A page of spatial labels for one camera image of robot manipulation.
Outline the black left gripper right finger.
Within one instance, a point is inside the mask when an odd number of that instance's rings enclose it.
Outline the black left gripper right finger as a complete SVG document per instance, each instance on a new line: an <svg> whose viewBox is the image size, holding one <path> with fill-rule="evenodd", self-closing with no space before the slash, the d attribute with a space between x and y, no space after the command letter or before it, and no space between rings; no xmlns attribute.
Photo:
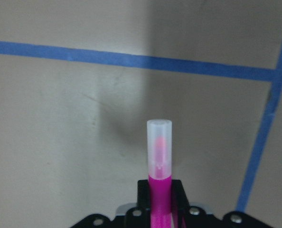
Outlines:
<svg viewBox="0 0 282 228"><path fill-rule="evenodd" d="M175 228L196 227L192 223L195 207L190 205L180 180L172 180L171 182L171 212Z"/></svg>

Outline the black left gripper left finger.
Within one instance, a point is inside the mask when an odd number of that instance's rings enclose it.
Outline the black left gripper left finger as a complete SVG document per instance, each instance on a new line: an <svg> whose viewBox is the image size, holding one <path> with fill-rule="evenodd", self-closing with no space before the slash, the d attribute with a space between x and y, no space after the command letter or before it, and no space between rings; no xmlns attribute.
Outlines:
<svg viewBox="0 0 282 228"><path fill-rule="evenodd" d="M150 188L148 180L137 182L137 203L124 216L125 228L150 228Z"/></svg>

